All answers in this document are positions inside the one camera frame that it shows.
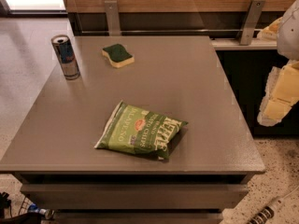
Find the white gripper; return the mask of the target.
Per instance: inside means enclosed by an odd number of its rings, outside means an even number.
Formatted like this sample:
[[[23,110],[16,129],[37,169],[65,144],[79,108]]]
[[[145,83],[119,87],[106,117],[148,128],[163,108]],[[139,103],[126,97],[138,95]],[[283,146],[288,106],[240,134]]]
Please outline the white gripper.
[[[259,39],[277,40],[278,53],[289,59],[282,68],[272,67],[257,121],[271,127],[280,123],[299,102],[299,0],[278,18],[263,28]]]

